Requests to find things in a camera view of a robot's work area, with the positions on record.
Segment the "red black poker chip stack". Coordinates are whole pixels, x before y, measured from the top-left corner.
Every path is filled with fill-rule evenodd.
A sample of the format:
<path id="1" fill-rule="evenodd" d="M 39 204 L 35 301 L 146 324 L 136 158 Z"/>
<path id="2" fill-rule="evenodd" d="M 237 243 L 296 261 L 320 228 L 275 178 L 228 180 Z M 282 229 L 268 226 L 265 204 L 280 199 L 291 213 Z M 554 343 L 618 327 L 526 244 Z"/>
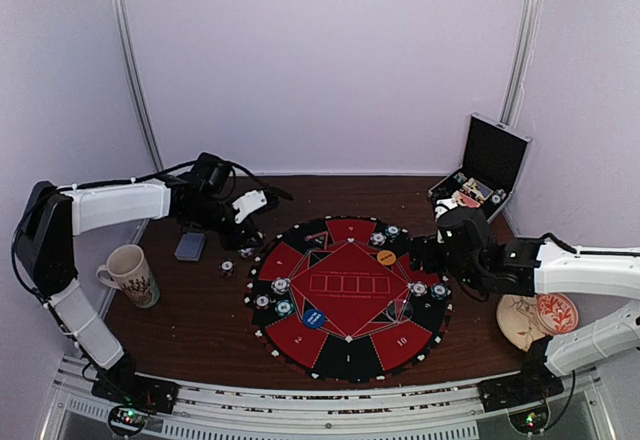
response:
<path id="1" fill-rule="evenodd" d="M 224 260 L 220 263 L 219 270 L 223 277 L 231 277 L 235 272 L 235 264 L 232 260 Z"/>

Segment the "green chips stack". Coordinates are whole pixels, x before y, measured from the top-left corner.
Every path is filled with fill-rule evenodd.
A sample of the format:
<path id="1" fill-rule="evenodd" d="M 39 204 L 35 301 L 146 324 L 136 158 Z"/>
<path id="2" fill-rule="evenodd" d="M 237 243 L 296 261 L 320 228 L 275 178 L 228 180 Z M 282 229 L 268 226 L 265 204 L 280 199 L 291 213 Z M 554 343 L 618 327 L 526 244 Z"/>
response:
<path id="1" fill-rule="evenodd" d="M 443 283 L 437 283 L 430 287 L 430 295 L 436 300 L 443 300 L 448 297 L 449 289 Z"/>
<path id="2" fill-rule="evenodd" d="M 387 225 L 385 228 L 385 237 L 389 241 L 395 240 L 401 233 L 401 228 L 396 225 Z"/>

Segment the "orange big blind button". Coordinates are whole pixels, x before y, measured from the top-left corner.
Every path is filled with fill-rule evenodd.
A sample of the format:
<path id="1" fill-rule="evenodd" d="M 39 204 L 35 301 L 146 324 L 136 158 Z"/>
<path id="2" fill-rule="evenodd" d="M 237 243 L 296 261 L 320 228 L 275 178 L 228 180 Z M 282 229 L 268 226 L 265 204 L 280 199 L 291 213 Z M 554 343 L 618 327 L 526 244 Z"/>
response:
<path id="1" fill-rule="evenodd" d="M 391 250 L 380 250 L 376 254 L 376 260 L 383 266 L 392 266 L 397 261 L 396 254 Z"/>

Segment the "clear round dealer button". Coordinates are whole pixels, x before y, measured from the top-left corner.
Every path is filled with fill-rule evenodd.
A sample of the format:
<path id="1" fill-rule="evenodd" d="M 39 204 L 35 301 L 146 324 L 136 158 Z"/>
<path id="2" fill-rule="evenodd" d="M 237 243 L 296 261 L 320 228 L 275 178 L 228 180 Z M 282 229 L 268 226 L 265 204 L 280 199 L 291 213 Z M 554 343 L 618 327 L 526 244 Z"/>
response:
<path id="1" fill-rule="evenodd" d="M 394 299 L 387 305 L 384 314 L 393 323 L 404 323 L 412 319 L 413 306 L 407 299 Z"/>

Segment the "blue cream chips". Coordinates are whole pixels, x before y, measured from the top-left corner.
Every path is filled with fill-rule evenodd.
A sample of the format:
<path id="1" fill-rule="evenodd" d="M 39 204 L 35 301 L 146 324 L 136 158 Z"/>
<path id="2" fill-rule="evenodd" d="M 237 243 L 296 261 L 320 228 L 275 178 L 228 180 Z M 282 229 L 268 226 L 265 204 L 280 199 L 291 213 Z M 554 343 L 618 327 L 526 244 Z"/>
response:
<path id="1" fill-rule="evenodd" d="M 279 277 L 271 282 L 271 289 L 276 295 L 285 295 L 290 290 L 290 287 L 290 278 Z"/>

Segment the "red black chips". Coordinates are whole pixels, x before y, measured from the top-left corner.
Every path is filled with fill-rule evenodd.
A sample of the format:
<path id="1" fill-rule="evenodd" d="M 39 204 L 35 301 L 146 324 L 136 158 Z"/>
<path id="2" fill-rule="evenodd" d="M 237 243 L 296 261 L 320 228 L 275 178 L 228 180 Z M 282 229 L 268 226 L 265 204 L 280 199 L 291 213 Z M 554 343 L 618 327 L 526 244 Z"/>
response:
<path id="1" fill-rule="evenodd" d="M 259 294 L 253 300 L 253 306 L 256 310 L 266 310 L 272 304 L 272 299 L 267 294 Z"/>

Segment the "black triangular all-in marker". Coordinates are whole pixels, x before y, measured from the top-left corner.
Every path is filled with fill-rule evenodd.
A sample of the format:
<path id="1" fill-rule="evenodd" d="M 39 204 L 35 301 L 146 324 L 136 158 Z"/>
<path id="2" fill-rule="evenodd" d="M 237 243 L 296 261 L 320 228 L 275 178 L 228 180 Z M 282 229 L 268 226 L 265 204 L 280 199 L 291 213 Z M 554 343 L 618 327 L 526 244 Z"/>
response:
<path id="1" fill-rule="evenodd" d="M 321 232 L 316 234 L 311 234 L 305 237 L 305 241 L 310 244 L 313 248 L 319 248 L 324 250 L 327 247 L 329 240 L 329 234 L 327 232 Z"/>

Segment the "blue small blind button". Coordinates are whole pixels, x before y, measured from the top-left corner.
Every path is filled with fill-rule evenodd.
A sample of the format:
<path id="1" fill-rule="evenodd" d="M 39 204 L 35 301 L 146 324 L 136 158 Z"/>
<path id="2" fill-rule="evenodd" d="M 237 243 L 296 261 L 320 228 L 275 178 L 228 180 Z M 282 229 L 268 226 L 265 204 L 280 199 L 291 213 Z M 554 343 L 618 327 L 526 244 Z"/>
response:
<path id="1" fill-rule="evenodd" d="M 303 325 L 310 329 L 319 329 L 326 323 L 326 315 L 319 309 L 309 309 L 302 317 Z"/>

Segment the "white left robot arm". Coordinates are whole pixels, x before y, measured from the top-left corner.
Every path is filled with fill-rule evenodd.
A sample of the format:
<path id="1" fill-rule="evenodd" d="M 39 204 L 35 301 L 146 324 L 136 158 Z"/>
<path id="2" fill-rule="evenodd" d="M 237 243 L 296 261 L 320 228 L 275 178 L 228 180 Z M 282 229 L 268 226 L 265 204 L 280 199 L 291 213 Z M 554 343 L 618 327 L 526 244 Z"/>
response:
<path id="1" fill-rule="evenodd" d="M 263 237 L 252 217 L 292 195 L 252 172 L 257 189 L 235 196 L 227 181 L 240 165 L 210 153 L 165 170 L 128 179 L 67 186 L 43 180 L 31 189 L 14 230 L 10 259 L 21 286 L 74 340 L 98 373 L 98 385 L 123 404 L 144 393 L 131 355 L 86 298 L 76 268 L 74 240 L 103 227 L 174 218 L 216 233 L 226 250 L 256 248 Z"/>

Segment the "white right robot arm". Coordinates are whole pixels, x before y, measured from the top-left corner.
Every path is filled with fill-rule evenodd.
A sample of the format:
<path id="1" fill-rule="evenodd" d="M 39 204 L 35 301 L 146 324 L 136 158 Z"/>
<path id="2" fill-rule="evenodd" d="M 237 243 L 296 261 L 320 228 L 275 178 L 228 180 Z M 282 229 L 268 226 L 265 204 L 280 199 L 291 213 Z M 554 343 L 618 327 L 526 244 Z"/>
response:
<path id="1" fill-rule="evenodd" d="M 580 293 L 627 299 L 613 313 L 567 334 L 533 342 L 512 390 L 535 400 L 551 380 L 598 363 L 639 344 L 639 251 L 572 246 L 547 232 L 500 244 L 479 208 L 441 200 L 434 208 L 437 232 L 410 241 L 410 267 L 435 272 L 463 288 L 534 297 Z"/>

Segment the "round red black poker mat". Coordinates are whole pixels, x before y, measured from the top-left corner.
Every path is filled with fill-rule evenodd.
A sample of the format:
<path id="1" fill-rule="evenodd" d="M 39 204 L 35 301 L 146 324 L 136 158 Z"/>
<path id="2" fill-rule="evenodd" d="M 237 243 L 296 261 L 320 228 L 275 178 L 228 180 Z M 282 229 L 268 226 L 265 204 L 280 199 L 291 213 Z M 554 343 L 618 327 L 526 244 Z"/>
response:
<path id="1" fill-rule="evenodd" d="M 296 224 L 278 234 L 257 253 L 249 270 L 244 295 L 251 326 L 272 357 L 314 379 L 350 383 L 383 381 L 426 359 L 443 339 L 452 313 L 452 292 L 438 273 L 412 271 L 411 237 L 407 229 L 393 241 L 373 246 L 370 237 L 387 224 L 374 217 L 327 216 Z M 327 232 L 324 250 L 305 241 L 311 234 Z M 397 256 L 392 266 L 376 260 L 380 250 Z M 276 295 L 271 282 L 291 279 L 290 290 Z M 414 297 L 408 284 L 423 282 L 429 293 Z M 443 283 L 446 299 L 436 300 L 430 287 Z M 256 310 L 253 300 L 267 294 L 272 304 Z M 407 299 L 412 319 L 393 323 L 384 314 L 390 301 Z M 280 317 L 275 304 L 290 300 L 295 312 Z M 322 328 L 310 329 L 302 317 L 309 309 L 326 315 Z"/>

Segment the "cream floral plate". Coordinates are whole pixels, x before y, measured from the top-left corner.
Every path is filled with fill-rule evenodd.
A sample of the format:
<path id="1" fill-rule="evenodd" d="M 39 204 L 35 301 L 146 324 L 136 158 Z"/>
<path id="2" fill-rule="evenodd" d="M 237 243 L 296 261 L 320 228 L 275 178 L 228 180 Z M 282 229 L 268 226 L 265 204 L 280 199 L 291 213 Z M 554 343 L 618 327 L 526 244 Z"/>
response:
<path id="1" fill-rule="evenodd" d="M 548 335 L 540 322 L 534 297 L 502 296 L 497 304 L 496 320 L 502 334 L 524 352 L 534 341 Z"/>

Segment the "white floral ceramic mug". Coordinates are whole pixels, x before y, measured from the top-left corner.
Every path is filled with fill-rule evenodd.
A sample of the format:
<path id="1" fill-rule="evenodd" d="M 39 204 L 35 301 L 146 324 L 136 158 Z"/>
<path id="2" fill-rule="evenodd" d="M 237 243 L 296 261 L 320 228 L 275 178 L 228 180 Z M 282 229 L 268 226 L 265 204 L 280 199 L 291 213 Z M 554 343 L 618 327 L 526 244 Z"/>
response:
<path id="1" fill-rule="evenodd" d="M 96 270 L 103 285 L 119 290 L 138 308 L 148 309 L 160 299 L 160 291 L 142 248 L 122 245 Z"/>

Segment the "aluminium poker case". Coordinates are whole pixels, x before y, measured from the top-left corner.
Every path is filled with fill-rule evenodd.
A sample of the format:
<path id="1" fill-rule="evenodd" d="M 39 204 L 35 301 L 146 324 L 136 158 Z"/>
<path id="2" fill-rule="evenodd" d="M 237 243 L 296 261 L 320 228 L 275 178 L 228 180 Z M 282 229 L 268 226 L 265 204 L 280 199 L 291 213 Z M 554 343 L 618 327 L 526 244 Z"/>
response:
<path id="1" fill-rule="evenodd" d="M 453 198 L 493 221 L 510 200 L 531 138 L 479 113 L 470 116 L 461 165 L 428 191 L 429 200 Z"/>

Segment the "orange patterned small plate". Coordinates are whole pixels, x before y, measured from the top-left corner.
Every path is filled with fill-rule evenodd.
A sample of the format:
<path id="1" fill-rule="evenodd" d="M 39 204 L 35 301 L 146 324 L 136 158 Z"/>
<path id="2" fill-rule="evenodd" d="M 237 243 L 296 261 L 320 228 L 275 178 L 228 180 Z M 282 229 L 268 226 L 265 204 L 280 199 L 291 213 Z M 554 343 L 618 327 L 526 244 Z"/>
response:
<path id="1" fill-rule="evenodd" d="M 576 305 L 563 294 L 538 295 L 536 309 L 541 326 L 550 335 L 570 333 L 579 325 Z"/>

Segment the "right aluminium frame post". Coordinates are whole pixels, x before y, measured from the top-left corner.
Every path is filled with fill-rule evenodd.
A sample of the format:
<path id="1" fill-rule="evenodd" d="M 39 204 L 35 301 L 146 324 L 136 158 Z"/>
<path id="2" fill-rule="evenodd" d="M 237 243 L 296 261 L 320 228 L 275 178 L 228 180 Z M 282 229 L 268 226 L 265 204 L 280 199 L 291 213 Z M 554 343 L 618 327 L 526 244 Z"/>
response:
<path id="1" fill-rule="evenodd" d="M 523 1 L 511 73 L 500 114 L 500 122 L 511 127 L 517 122 L 519 98 L 536 33 L 541 1 Z"/>

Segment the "aluminium frame post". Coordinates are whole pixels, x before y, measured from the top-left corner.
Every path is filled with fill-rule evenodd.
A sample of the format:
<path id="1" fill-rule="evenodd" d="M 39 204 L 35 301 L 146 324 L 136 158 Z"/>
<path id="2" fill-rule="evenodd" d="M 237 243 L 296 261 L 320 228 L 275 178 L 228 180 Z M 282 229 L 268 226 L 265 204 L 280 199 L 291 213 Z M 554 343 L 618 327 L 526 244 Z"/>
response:
<path id="1" fill-rule="evenodd" d="M 536 33 L 541 1 L 523 1 L 511 73 L 500 114 L 500 122 L 511 127 L 517 122 L 519 98 Z"/>
<path id="2" fill-rule="evenodd" d="M 125 66 L 125 75 L 129 87 L 134 112 L 141 130 L 142 139 L 147 154 L 156 171 L 164 167 L 156 136 L 151 124 L 147 102 L 145 99 L 143 86 L 139 74 L 139 69 L 135 57 L 133 39 L 129 25 L 126 0 L 111 0 L 112 10 L 115 17 L 120 48 Z"/>

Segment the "left aluminium frame post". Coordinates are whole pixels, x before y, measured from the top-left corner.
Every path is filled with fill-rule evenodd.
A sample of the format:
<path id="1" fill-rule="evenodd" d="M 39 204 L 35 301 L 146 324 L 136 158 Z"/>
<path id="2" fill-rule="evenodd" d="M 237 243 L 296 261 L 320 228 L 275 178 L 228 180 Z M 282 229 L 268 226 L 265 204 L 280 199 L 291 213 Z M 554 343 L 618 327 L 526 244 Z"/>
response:
<path id="1" fill-rule="evenodd" d="M 164 167 L 156 136 L 151 124 L 147 102 L 145 99 L 143 86 L 139 74 L 139 69 L 135 57 L 133 39 L 129 25 L 126 0 L 111 0 L 112 10 L 115 17 L 120 48 L 125 66 L 125 75 L 129 87 L 134 112 L 141 130 L 142 139 L 147 154 L 156 171 Z"/>

